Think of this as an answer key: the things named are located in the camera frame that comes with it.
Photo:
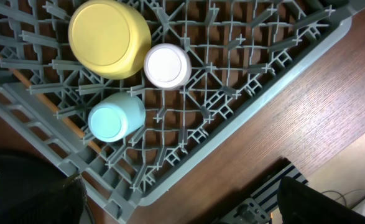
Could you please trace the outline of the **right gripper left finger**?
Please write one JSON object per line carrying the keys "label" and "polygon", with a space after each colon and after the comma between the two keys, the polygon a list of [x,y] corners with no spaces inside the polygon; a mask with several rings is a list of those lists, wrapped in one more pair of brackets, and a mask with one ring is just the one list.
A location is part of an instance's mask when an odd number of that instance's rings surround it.
{"label": "right gripper left finger", "polygon": [[87,191],[80,174],[37,190],[21,203],[0,212],[0,223],[80,223]]}

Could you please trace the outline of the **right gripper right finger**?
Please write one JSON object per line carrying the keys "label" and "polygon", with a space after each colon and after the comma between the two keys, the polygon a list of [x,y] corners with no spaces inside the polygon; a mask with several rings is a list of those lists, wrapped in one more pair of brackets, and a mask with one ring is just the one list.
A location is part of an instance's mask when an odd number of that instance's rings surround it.
{"label": "right gripper right finger", "polygon": [[283,224],[365,224],[365,216],[291,177],[281,179],[277,203]]}

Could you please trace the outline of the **light blue plastic cup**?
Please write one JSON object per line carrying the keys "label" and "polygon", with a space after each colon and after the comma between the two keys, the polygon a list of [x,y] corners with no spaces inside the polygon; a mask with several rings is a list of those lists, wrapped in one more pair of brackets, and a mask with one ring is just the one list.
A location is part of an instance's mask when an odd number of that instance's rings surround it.
{"label": "light blue plastic cup", "polygon": [[92,108],[88,127],[100,141],[116,142],[143,126],[145,119],[145,106],[138,96],[115,93]]}

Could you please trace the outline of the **pink plastic cup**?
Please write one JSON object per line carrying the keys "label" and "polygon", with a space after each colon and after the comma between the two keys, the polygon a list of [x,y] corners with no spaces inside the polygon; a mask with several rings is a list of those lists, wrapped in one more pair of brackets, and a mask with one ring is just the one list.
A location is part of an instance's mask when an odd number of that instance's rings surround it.
{"label": "pink plastic cup", "polygon": [[145,57],[144,73],[157,88],[173,90],[188,83],[192,63],[181,47],[168,43],[158,44]]}

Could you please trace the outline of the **wooden chopstick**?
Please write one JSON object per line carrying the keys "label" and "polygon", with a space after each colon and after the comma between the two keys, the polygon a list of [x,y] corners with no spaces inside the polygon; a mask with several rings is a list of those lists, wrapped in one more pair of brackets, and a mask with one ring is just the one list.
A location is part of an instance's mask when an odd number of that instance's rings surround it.
{"label": "wooden chopstick", "polygon": [[18,70],[0,70],[0,84],[11,89],[11,95],[21,100],[22,104],[39,121],[44,123],[51,137],[59,139],[65,149],[78,152],[85,147],[90,147],[96,153],[101,152],[97,143],[88,140],[85,133],[69,118],[57,119],[60,110],[44,94],[31,94],[31,82]]}

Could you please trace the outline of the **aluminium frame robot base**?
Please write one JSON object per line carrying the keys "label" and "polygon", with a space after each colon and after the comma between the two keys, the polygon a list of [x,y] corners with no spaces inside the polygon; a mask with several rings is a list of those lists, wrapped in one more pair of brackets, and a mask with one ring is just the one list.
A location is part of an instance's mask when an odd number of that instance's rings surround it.
{"label": "aluminium frame robot base", "polygon": [[232,210],[220,218],[216,218],[214,224],[263,224],[271,223],[271,213],[278,208],[277,191],[283,177],[291,177],[302,184],[307,185],[306,177],[289,161],[283,168],[272,171],[262,185],[248,198],[237,204]]}

